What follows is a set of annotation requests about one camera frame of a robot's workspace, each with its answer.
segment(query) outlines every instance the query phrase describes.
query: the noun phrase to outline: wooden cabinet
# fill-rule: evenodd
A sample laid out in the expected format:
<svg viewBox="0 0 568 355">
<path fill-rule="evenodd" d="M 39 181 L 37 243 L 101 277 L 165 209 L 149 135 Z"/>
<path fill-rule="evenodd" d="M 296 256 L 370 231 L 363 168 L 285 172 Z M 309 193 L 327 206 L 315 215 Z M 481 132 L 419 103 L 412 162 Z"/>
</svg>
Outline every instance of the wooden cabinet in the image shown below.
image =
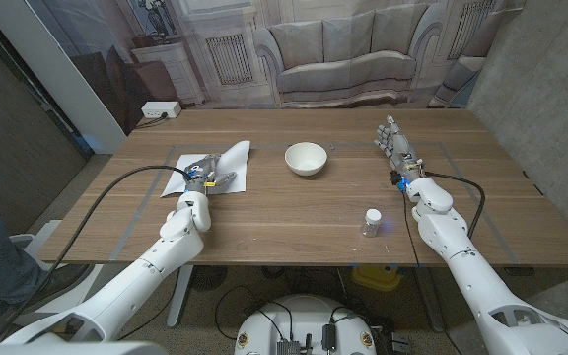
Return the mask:
<svg viewBox="0 0 568 355">
<path fill-rule="evenodd" d="M 205 96 L 189 64 L 182 42 L 137 48 L 132 49 L 132 52 L 140 62 L 162 61 L 173 80 L 177 96 L 185 104 L 196 104 L 197 106 L 203 104 Z"/>
</svg>

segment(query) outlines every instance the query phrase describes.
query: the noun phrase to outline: table top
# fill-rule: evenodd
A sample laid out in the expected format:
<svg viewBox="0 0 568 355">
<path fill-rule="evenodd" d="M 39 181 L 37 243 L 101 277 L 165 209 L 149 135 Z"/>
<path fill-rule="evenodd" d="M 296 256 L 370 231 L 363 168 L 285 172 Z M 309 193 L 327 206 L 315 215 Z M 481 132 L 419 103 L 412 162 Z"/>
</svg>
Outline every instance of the table top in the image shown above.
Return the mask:
<svg viewBox="0 0 568 355">
<path fill-rule="evenodd" d="M 174 165 L 181 154 L 223 153 L 250 140 L 247 191 L 210 195 L 212 228 L 193 264 L 356 265 L 444 261 L 419 238 L 402 195 L 390 183 L 376 128 L 391 114 L 423 158 L 426 171 L 460 176 L 486 192 L 473 242 L 493 265 L 567 266 L 568 222 L 542 196 L 494 137 L 461 109 L 185 110 L 178 119 L 135 130 L 45 243 L 54 260 L 103 189 L 145 165 Z M 284 161 L 289 145 L 324 147 L 325 167 L 299 177 Z M 132 261 L 158 237 L 176 197 L 160 198 L 169 171 L 147 171 L 118 184 L 92 215 L 66 262 Z M 468 224 L 478 192 L 436 178 Z M 413 204 L 407 200 L 407 207 Z M 373 238 L 359 234 L 369 208 L 383 214 Z"/>
</svg>

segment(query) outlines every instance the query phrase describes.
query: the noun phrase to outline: white robotic arm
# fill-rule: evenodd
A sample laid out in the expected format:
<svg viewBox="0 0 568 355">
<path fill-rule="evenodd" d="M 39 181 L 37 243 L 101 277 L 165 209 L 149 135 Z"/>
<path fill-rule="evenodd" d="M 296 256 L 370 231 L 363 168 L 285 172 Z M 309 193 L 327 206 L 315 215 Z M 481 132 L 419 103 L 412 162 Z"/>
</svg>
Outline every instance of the white robotic arm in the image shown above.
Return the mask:
<svg viewBox="0 0 568 355">
<path fill-rule="evenodd" d="M 516 297 L 467 236 L 453 199 L 422 170 L 397 124 L 380 126 L 376 144 L 390 158 L 392 180 L 417 205 L 412 215 L 422 240 L 448 265 L 492 355 L 568 354 L 568 320 Z"/>
<path fill-rule="evenodd" d="M 161 282 L 203 250 L 199 232 L 211 227 L 207 187 L 222 185 L 236 176 L 215 176 L 220 155 L 208 155 L 186 168 L 192 179 L 160 230 L 160 238 L 137 260 L 84 303 L 36 321 L 12 334 L 1 344 L 31 342 L 112 341 Z M 74 329 L 63 339 L 57 328 Z"/>
</svg>

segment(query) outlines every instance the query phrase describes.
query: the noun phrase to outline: small bottle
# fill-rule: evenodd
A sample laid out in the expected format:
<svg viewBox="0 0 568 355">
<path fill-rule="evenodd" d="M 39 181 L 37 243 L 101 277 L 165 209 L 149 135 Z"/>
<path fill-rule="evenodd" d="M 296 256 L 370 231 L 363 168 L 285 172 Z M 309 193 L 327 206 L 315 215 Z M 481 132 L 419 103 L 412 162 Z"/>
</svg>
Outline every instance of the small bottle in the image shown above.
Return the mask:
<svg viewBox="0 0 568 355">
<path fill-rule="evenodd" d="M 381 212 L 377 209 L 369 209 L 361 225 L 361 235 L 363 237 L 373 237 L 381 227 Z"/>
</svg>

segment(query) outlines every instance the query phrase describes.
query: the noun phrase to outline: white ceramic bowl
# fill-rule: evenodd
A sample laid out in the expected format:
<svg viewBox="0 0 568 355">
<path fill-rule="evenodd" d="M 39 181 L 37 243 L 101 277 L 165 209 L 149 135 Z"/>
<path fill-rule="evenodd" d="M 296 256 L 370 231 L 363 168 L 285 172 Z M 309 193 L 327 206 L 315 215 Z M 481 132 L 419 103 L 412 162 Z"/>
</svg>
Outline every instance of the white ceramic bowl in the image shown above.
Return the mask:
<svg viewBox="0 0 568 355">
<path fill-rule="evenodd" d="M 327 153 L 320 145 L 303 142 L 287 149 L 284 159 L 293 172 L 307 177 L 323 168 L 327 160 Z"/>
</svg>

